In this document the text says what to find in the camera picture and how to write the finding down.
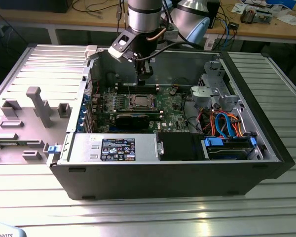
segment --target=green circuit board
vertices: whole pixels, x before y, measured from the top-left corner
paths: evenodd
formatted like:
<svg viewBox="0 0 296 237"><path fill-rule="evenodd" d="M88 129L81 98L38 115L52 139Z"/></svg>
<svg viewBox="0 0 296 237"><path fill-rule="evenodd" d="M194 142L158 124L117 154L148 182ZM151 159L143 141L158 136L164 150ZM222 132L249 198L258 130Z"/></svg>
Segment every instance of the green circuit board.
<svg viewBox="0 0 296 237"><path fill-rule="evenodd" d="M112 88L108 88L101 95L98 109L94 113L97 121L96 132L118 132L114 129L114 118L118 114L148 115L149 128L141 131L144 133L189 132L182 112L182 94L170 95L170 90L171 87L160 87L159 92L155 95L136 95L131 93L117 94ZM138 104L133 105L133 108L130 108L130 105L132 100L135 103L136 99L138 100L141 96L145 97L145 104L137 112Z"/></svg>

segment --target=motherboard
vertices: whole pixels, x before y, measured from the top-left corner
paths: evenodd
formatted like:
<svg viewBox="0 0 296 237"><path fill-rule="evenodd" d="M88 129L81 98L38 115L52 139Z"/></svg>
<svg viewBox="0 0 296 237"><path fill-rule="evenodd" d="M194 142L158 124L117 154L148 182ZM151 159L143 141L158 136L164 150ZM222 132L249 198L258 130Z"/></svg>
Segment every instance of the motherboard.
<svg viewBox="0 0 296 237"><path fill-rule="evenodd" d="M107 88L92 100L98 133L189 132L183 115L185 93L172 86Z"/></svg>

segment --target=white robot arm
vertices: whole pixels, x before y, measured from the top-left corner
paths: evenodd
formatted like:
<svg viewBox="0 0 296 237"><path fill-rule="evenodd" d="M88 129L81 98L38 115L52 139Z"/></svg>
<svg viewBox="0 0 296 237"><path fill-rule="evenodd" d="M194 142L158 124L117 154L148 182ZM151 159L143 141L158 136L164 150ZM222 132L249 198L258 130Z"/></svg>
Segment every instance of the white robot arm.
<svg viewBox="0 0 296 237"><path fill-rule="evenodd" d="M157 49L157 39L168 30L170 24L175 24L180 36L194 45L201 41L208 28L207 0L182 0L177 8L171 9L171 13L168 3L166 0L129 0L129 27L109 48L109 53L117 60L126 58L134 62L138 85L145 84L153 70L149 60L137 59L149 57ZM161 18L162 9L167 21Z"/></svg>

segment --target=wooden workbench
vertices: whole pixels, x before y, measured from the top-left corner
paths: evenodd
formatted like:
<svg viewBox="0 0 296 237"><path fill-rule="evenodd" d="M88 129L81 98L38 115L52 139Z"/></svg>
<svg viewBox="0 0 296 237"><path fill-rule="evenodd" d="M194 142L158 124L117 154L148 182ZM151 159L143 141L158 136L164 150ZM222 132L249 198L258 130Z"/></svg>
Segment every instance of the wooden workbench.
<svg viewBox="0 0 296 237"><path fill-rule="evenodd" d="M87 3L97 3L102 0L87 0ZM251 25L240 22L240 14L231 13L232 5L237 0L222 0L222 6L226 15L231 21L239 24L236 39L253 40L253 41L273 41L296 43L296 26L291 26L276 18L272 19L271 24L253 23ZM108 0L105 4L94 6L92 9L104 8L110 5L117 4L118 0ZM76 8L85 10L83 0L79 1ZM51 41L54 44L58 43L56 29L73 29L73 30L90 30L90 31L116 31L116 7L105 9L102 11L102 19L79 12L74 9L69 9L67 13L52 13L38 11L21 11L21 10L2 10L2 16L12 25L43 27L50 34ZM208 29L206 37L210 40L217 39L219 34L223 34L224 29L219 21L216 21L213 29Z"/></svg>

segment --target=warning label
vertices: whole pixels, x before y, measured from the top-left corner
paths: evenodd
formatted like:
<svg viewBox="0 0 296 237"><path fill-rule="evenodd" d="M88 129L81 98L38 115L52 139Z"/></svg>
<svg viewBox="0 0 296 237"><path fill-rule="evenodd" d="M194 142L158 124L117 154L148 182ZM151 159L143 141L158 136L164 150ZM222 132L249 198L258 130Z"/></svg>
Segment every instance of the warning label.
<svg viewBox="0 0 296 237"><path fill-rule="evenodd" d="M135 161L135 139L103 139L102 161Z"/></svg>

